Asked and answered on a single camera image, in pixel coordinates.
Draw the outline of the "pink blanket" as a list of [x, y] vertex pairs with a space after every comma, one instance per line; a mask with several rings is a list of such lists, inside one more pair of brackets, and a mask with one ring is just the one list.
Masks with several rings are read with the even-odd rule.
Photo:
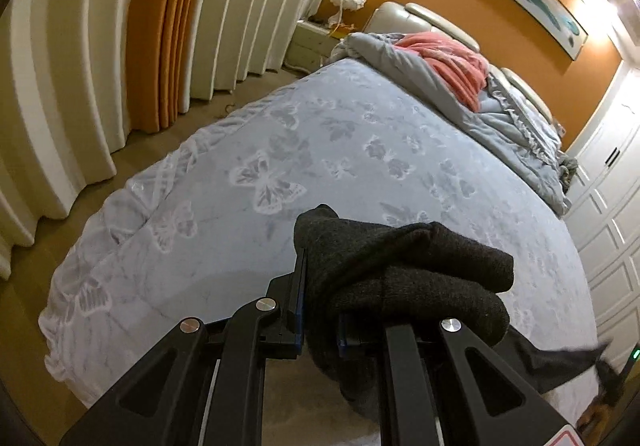
[[487, 86], [489, 75], [483, 55], [441, 32], [409, 34], [394, 46], [420, 56], [462, 105], [473, 113], [480, 111], [480, 91]]

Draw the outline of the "grey quilt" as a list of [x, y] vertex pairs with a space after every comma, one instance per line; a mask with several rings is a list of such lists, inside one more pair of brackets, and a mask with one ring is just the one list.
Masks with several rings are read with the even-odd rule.
[[442, 116], [500, 159], [560, 218], [570, 210], [561, 136], [526, 102], [518, 90], [506, 90], [490, 75], [480, 91], [480, 111], [473, 113], [420, 56], [400, 50], [398, 34], [355, 32], [337, 43], [329, 63], [356, 58], [395, 84], [431, 104]]

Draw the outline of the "cream and orange curtains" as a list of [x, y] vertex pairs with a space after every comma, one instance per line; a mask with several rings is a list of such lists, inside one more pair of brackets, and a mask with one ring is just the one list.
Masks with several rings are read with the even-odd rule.
[[134, 131], [278, 69], [321, 0], [1, 0], [1, 275]]

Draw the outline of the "white wardrobe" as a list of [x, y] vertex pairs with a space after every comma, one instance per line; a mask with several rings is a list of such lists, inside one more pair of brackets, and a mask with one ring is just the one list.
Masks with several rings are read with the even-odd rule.
[[578, 169], [565, 218], [590, 289], [598, 338], [623, 368], [639, 342], [639, 69], [620, 64], [568, 154]]

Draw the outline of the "blue butterfly bedspread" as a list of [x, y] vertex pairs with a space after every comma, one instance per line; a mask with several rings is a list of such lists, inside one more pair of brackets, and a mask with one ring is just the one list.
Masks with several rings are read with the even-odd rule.
[[287, 272], [295, 219], [319, 203], [509, 252], [515, 328], [541, 348], [593, 344], [555, 131], [495, 100], [480, 123], [477, 141], [345, 58], [198, 130], [108, 197], [55, 271], [39, 319], [48, 370], [93, 404], [179, 319], [229, 316]]

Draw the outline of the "black pants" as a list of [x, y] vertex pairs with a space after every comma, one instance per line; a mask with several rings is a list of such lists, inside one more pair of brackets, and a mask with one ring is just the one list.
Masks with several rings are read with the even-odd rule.
[[382, 325], [418, 335], [457, 318], [538, 393], [602, 368], [604, 348], [544, 351], [510, 324], [502, 292], [514, 283], [512, 255], [438, 222], [401, 227], [340, 218], [327, 205], [296, 219], [294, 247], [306, 260], [304, 325], [314, 363], [349, 406], [378, 420], [370, 341]]

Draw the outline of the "cream leather headboard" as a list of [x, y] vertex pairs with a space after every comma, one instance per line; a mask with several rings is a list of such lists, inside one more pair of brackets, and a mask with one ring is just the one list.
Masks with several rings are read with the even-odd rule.
[[506, 90], [518, 90], [558, 136], [564, 135], [550, 108], [524, 79], [509, 68], [488, 63], [473, 37], [424, 6], [386, 1], [369, 17], [364, 31], [398, 34], [401, 49], [416, 53], [430, 64], [456, 99], [472, 112], [480, 110], [480, 87], [492, 75], [502, 80]]

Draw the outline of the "white nightstand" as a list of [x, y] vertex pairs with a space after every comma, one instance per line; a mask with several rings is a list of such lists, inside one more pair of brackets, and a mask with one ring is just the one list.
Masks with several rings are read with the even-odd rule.
[[346, 35], [318, 24], [299, 20], [286, 50], [283, 66], [299, 73], [312, 74], [324, 65], [334, 47]]

